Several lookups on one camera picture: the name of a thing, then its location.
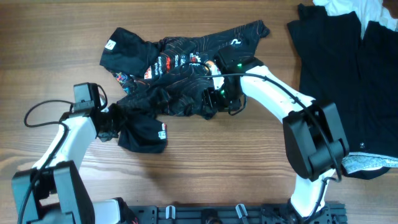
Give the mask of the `black cycling jersey orange lines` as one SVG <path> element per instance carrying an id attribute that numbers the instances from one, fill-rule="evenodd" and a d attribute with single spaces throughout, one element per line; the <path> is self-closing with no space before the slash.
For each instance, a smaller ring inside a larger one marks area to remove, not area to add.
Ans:
<path id="1" fill-rule="evenodd" d="M 253 56 L 260 39 L 269 32 L 258 20 L 203 37 L 166 37 L 149 42 L 118 27 L 99 64 L 127 94 L 117 102 L 125 114 L 116 131 L 119 146 L 132 152 L 163 152 L 167 131 L 156 118 L 159 114 L 212 118 L 217 111 L 203 102 L 203 92 L 212 82 L 203 77 L 219 71 L 216 53 L 230 46 L 240 57 Z"/>

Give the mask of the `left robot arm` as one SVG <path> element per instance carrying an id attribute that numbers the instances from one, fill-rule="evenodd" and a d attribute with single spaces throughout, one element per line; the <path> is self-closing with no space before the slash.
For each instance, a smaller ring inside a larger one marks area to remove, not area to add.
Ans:
<path id="1" fill-rule="evenodd" d="M 101 85 L 73 87 L 75 100 L 54 123 L 58 133 L 45 154 L 12 178 L 18 223 L 139 223 L 121 198 L 92 202 L 79 174 L 91 142 L 112 121 Z"/>

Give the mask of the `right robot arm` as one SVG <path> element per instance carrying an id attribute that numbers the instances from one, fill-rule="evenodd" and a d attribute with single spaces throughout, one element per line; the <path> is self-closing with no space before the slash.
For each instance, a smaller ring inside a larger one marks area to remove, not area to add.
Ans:
<path id="1" fill-rule="evenodd" d="M 203 92 L 205 105 L 234 116 L 253 98 L 283 125 L 285 153 L 297 175 L 288 222 L 331 218 L 325 193 L 329 182 L 341 182 L 341 163 L 349 153 L 336 105 L 294 90 L 258 58 L 240 57 L 232 47 L 215 54 L 215 65 L 206 74 L 213 86 Z"/>

